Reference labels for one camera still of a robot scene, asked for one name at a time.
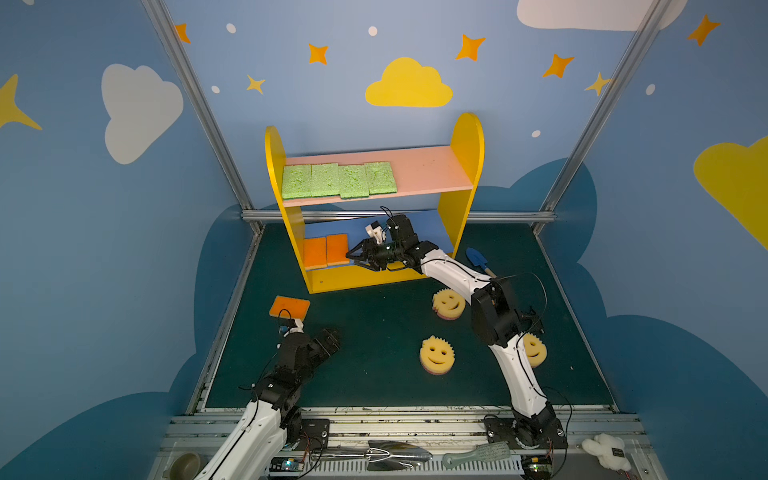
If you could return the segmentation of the orange sponge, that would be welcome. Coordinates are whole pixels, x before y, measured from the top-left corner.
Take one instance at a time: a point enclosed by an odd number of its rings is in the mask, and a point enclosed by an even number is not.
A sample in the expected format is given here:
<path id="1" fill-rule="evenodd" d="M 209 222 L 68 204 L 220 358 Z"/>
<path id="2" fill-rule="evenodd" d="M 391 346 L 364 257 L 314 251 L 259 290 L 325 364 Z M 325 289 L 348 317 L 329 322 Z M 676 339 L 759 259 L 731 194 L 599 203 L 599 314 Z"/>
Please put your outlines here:
<path id="1" fill-rule="evenodd" d="M 328 267 L 348 265 L 347 257 L 349 241 L 346 234 L 335 234 L 326 237 L 326 260 Z"/>
<path id="2" fill-rule="evenodd" d="M 311 302 L 306 299 L 278 295 L 269 310 L 269 315 L 274 318 L 304 321 L 310 305 Z"/>
<path id="3" fill-rule="evenodd" d="M 323 269 L 328 266 L 327 242 L 325 237 L 304 240 L 303 265 L 307 271 Z"/>

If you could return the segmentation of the green sponge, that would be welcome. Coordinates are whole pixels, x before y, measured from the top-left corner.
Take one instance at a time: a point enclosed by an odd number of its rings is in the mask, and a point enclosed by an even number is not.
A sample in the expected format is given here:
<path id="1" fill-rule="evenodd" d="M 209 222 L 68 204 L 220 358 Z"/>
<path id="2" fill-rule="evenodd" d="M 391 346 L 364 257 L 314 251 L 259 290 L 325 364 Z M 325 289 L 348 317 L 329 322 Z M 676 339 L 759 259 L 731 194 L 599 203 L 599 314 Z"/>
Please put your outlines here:
<path id="1" fill-rule="evenodd" d="M 337 163 L 311 166 L 311 197 L 333 197 L 340 194 L 339 165 Z"/>
<path id="2" fill-rule="evenodd" d="M 394 194 L 397 183 L 390 162 L 372 162 L 365 165 L 370 195 Z"/>
<path id="3" fill-rule="evenodd" d="M 339 167 L 339 196 L 342 200 L 370 196 L 365 165 L 341 165 Z"/>
<path id="4" fill-rule="evenodd" d="M 312 166 L 288 165 L 283 170 L 281 194 L 284 200 L 310 198 Z"/>

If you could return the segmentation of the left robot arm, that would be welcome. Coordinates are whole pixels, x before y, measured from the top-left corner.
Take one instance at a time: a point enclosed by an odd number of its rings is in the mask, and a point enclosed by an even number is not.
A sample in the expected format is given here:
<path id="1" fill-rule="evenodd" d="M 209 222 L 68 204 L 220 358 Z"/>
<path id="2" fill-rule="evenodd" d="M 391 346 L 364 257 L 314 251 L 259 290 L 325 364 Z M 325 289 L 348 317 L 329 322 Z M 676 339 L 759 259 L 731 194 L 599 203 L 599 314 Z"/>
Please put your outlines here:
<path id="1" fill-rule="evenodd" d="M 296 327 L 283 338 L 274 369 L 251 386 L 251 399 L 234 430 L 199 479 L 257 479 L 283 447 L 298 438 L 302 386 L 337 353 L 341 334 L 326 328 L 312 337 Z"/>

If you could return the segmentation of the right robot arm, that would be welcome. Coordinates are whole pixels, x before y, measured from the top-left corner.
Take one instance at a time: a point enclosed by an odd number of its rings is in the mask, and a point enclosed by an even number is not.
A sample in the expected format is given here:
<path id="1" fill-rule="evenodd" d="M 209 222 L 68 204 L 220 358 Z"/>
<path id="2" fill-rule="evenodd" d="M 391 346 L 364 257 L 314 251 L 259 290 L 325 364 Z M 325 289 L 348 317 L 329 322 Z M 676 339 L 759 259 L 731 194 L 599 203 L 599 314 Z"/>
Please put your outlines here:
<path id="1" fill-rule="evenodd" d="M 511 398 L 517 443 L 535 448 L 566 437 L 566 428 L 538 384 L 525 351 L 524 337 L 538 326 L 534 313 L 517 305 L 511 282 L 480 274 L 450 257 L 436 244 L 420 240 L 404 214 L 366 226 L 367 237 L 346 253 L 356 266 L 388 271 L 394 263 L 435 279 L 471 307 L 473 332 L 494 355 Z"/>

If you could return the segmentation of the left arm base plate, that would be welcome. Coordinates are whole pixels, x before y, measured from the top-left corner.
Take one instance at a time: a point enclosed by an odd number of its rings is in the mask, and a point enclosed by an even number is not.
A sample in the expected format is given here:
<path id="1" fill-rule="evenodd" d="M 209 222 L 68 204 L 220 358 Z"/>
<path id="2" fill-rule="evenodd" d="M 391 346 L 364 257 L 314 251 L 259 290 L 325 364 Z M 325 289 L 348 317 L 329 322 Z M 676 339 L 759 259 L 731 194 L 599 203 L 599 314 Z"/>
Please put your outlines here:
<path id="1" fill-rule="evenodd" d="M 326 418 L 292 420 L 287 427 L 286 447 L 292 451 L 326 448 L 330 424 Z"/>

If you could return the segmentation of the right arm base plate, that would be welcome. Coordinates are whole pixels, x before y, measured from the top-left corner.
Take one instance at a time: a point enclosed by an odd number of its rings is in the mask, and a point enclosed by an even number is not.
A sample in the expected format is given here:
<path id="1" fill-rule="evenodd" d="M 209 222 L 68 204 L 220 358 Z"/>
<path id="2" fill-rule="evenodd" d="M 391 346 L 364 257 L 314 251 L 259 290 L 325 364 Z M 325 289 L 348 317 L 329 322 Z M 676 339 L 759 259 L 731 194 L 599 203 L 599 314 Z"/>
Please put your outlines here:
<path id="1" fill-rule="evenodd" d="M 568 447 L 565 427 L 555 419 L 542 431 L 534 431 L 530 425 L 516 418 L 486 415 L 482 420 L 489 443 L 506 442 L 512 450 L 535 450 Z"/>

